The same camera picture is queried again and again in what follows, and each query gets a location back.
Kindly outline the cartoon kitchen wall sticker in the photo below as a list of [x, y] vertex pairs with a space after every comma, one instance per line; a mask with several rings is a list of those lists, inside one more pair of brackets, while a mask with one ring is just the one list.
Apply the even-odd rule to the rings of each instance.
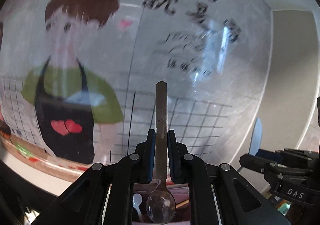
[[6, 0], [1, 145], [72, 181], [168, 127], [211, 164], [230, 162], [260, 106], [271, 55], [264, 0]]

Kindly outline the wooden chopstick right in holder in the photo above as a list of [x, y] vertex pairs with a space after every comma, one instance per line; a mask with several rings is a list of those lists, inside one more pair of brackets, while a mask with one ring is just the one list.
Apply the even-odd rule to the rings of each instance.
[[183, 202], [181, 202], [181, 203], [176, 204], [176, 208], [177, 208], [177, 209], [178, 209], [178, 208], [181, 208], [181, 207], [183, 207], [183, 206], [185, 206], [185, 205], [187, 205], [187, 204], [189, 204], [189, 199], [187, 199], [187, 200], [185, 200], [185, 201], [183, 201]]

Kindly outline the white plastic spoon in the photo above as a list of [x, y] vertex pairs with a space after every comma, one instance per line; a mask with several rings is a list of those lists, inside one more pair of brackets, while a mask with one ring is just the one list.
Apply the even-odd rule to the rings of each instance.
[[140, 208], [139, 206], [141, 205], [143, 199], [142, 199], [142, 196], [138, 193], [136, 194], [133, 194], [133, 208], [136, 210], [137, 214], [138, 214], [138, 218], [139, 218], [139, 221], [140, 223], [143, 223], [144, 220], [143, 220], [143, 215], [140, 211]]

